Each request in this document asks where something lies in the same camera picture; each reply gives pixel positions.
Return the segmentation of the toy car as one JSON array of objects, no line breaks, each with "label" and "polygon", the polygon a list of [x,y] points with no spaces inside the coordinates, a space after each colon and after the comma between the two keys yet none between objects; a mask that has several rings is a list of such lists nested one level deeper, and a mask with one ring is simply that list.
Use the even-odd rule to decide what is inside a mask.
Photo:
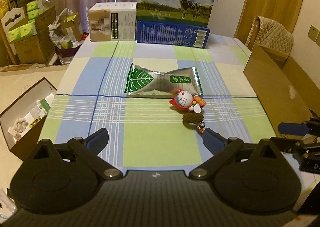
[{"label": "toy car", "polygon": [[201,132],[201,133],[203,133],[204,131],[205,131],[205,129],[206,129],[206,124],[205,124],[205,122],[199,122],[198,124],[197,124],[197,128],[198,128],[198,130]]}]

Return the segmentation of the large cardboard box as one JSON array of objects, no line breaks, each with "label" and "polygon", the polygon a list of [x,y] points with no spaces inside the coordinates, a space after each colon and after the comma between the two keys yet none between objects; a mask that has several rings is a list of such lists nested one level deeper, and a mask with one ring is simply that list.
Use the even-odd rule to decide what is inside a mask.
[{"label": "large cardboard box", "polygon": [[244,69],[277,137],[281,122],[319,115],[319,88],[290,55],[255,44]]}]

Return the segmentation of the red Doraemon figurine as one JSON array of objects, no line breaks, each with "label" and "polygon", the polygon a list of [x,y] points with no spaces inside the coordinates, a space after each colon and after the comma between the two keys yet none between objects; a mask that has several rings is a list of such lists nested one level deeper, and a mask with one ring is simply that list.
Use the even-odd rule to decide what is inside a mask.
[{"label": "red Doraemon figurine", "polygon": [[205,100],[199,95],[192,95],[190,92],[182,89],[178,90],[169,103],[178,109],[196,114],[202,113],[202,108],[206,105]]}]

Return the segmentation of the open brown floor box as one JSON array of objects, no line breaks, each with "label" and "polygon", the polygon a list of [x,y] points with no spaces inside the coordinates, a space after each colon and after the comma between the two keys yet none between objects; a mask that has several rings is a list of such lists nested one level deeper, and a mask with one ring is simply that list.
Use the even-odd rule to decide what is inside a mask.
[{"label": "open brown floor box", "polygon": [[9,151],[24,161],[38,139],[57,89],[45,77],[1,113],[1,130]]}]

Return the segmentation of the silver green tea packet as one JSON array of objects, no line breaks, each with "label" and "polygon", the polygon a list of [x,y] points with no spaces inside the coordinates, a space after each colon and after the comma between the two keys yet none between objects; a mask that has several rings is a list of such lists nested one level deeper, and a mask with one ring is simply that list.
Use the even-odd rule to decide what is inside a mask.
[{"label": "silver green tea packet", "polygon": [[128,96],[171,98],[178,90],[203,95],[200,76],[195,66],[160,72],[132,64],[127,74],[124,93]]}]

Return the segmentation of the quilted beige chair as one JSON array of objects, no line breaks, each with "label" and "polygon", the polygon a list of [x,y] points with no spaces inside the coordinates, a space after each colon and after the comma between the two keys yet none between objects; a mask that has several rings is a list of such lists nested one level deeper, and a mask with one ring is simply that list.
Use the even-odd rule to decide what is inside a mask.
[{"label": "quilted beige chair", "polygon": [[257,44],[290,54],[293,42],[293,35],[281,23],[263,16],[256,16],[252,22],[245,46],[251,50]]}]

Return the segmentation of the silver bag of trash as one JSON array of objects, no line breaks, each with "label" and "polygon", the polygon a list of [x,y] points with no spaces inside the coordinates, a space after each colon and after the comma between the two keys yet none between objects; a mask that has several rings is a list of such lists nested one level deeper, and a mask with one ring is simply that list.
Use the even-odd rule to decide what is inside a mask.
[{"label": "silver bag of trash", "polygon": [[65,8],[48,26],[49,37],[54,44],[55,53],[62,65],[70,64],[77,51],[88,37],[84,31],[80,15]]}]

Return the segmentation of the white beige product box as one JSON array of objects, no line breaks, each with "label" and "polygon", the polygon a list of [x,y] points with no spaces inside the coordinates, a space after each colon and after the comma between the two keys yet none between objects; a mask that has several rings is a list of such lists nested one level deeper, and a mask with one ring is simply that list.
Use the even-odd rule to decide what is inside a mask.
[{"label": "white beige product box", "polygon": [[96,3],[88,10],[91,41],[134,41],[136,8],[136,2]]}]

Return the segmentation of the cardboard box with tissue packs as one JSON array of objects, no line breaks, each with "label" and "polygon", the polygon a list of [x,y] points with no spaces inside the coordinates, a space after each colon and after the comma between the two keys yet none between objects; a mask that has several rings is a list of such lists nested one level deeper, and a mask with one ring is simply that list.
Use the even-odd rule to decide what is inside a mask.
[{"label": "cardboard box with tissue packs", "polygon": [[49,0],[31,1],[4,12],[1,24],[20,64],[50,63],[55,48],[49,37],[49,25],[55,18],[55,7]]}]

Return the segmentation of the blue milk carton box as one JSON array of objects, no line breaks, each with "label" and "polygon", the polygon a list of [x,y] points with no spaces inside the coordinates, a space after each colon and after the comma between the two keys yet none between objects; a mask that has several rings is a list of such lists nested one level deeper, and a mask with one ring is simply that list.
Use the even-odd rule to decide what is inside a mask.
[{"label": "blue milk carton box", "polygon": [[214,0],[137,0],[136,41],[205,48]]}]

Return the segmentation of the yellow plastic bag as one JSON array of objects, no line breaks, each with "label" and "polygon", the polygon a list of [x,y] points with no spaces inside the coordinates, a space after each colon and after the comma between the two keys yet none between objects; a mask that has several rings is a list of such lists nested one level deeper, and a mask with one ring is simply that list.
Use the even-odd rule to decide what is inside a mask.
[{"label": "yellow plastic bag", "polygon": [[0,19],[10,10],[9,0],[0,0]]}]

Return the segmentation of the wall power socket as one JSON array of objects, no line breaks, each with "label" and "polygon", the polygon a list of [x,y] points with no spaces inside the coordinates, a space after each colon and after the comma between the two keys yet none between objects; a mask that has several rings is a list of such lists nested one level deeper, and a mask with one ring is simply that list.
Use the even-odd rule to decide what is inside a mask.
[{"label": "wall power socket", "polygon": [[315,26],[311,25],[308,31],[308,38],[320,46],[320,32]]}]

